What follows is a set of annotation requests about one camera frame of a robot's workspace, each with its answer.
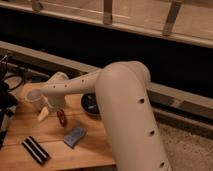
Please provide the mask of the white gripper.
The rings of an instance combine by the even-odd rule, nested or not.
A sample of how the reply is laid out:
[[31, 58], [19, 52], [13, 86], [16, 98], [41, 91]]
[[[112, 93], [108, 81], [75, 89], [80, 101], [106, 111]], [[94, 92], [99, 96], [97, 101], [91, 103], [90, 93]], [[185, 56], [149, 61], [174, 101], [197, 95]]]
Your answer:
[[[61, 95], [50, 95], [47, 97], [49, 107], [53, 111], [59, 111], [64, 108], [66, 102], [65, 97]], [[37, 119], [39, 121], [43, 121], [47, 116], [49, 115], [49, 109], [47, 107], [44, 107], [40, 114], [38, 115]]]

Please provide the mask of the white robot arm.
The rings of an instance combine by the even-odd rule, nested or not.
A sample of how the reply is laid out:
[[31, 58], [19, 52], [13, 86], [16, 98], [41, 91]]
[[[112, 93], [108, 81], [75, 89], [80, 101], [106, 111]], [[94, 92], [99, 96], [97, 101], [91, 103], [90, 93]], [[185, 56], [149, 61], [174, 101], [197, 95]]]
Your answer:
[[172, 171], [147, 95], [150, 72], [141, 62], [114, 62], [41, 91], [60, 109], [68, 94], [93, 93], [118, 171]]

